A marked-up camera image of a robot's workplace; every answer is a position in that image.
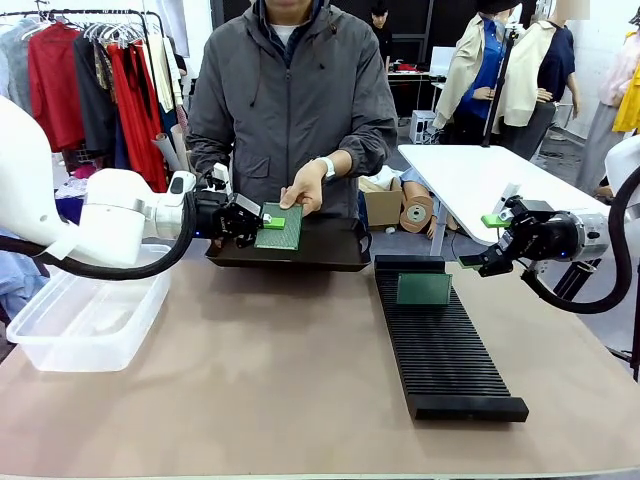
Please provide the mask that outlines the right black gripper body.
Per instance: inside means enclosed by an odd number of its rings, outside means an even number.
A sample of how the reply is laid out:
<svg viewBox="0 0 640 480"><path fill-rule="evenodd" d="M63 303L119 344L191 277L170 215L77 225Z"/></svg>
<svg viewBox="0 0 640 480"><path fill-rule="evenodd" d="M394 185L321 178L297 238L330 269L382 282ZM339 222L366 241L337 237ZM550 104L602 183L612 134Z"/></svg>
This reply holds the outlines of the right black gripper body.
<svg viewBox="0 0 640 480"><path fill-rule="evenodd" d="M577 220L547 202L522 200L518 221L518 253L533 261L568 261L581 247Z"/></svg>

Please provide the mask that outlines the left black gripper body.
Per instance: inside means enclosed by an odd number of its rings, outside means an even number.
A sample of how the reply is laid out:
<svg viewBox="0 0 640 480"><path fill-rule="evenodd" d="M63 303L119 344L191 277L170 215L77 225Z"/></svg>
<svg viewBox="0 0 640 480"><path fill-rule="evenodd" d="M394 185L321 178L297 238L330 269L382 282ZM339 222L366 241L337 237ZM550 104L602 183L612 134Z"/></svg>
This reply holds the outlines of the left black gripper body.
<svg viewBox="0 0 640 480"><path fill-rule="evenodd" d="M233 239L239 236L234 224L233 211L229 207L228 195L222 192L196 191L195 238L216 240Z"/></svg>

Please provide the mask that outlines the person's left hand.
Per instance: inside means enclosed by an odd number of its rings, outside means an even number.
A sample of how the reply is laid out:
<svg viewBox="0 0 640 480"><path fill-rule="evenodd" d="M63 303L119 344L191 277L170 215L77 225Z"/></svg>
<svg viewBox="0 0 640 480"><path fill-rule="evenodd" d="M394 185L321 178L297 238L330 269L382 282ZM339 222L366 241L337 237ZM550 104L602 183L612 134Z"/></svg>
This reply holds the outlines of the person's left hand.
<svg viewBox="0 0 640 480"><path fill-rule="evenodd" d="M316 158L305 164L295 175L289 187L281 189L280 208L288 210L301 206L306 217L321 209L322 184L328 167L324 158Z"/></svg>

